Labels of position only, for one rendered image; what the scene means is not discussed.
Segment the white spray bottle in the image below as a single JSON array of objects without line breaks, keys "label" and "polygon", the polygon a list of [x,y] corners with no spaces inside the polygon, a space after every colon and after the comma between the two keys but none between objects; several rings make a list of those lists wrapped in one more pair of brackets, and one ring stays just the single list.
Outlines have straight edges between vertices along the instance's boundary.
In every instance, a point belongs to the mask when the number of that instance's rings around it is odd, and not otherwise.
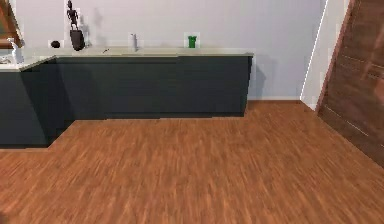
[{"label": "white spray bottle", "polygon": [[7,41],[11,44],[12,46],[12,57],[14,60],[15,64],[20,64],[24,62],[24,58],[22,56],[22,52],[18,45],[15,43],[14,38],[8,38]]}]

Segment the dark figurine statue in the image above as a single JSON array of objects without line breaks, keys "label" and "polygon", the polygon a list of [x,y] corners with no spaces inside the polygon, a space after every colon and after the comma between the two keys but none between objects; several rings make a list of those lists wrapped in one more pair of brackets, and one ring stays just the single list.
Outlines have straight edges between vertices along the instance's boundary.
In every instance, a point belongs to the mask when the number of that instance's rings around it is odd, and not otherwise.
[{"label": "dark figurine statue", "polygon": [[71,29],[78,29],[77,19],[78,14],[77,11],[73,8],[73,4],[71,0],[67,1],[67,17],[70,20]]}]

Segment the dark brown vase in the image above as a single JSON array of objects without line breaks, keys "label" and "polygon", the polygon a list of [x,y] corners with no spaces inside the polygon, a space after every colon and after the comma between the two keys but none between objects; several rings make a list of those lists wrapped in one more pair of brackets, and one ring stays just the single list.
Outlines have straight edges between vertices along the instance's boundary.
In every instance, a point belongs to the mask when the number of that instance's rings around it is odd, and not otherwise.
[{"label": "dark brown vase", "polygon": [[80,51],[85,47],[84,36],[81,30],[71,30],[70,37],[75,51]]}]

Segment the dark kitchen counter cabinet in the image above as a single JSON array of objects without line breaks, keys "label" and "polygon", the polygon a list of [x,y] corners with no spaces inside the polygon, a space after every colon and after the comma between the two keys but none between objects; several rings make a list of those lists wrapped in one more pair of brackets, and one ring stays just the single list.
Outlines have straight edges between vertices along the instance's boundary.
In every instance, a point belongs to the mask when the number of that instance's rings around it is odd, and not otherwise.
[{"label": "dark kitchen counter cabinet", "polygon": [[249,53],[35,53],[0,65],[0,148],[47,147],[75,120],[241,117]]}]

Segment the brown wooden room door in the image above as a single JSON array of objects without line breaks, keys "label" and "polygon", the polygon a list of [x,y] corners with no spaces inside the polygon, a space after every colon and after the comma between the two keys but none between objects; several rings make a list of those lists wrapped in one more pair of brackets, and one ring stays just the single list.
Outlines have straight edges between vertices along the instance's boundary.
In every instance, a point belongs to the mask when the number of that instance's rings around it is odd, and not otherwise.
[{"label": "brown wooden room door", "polygon": [[384,0],[351,0],[318,116],[384,168]]}]

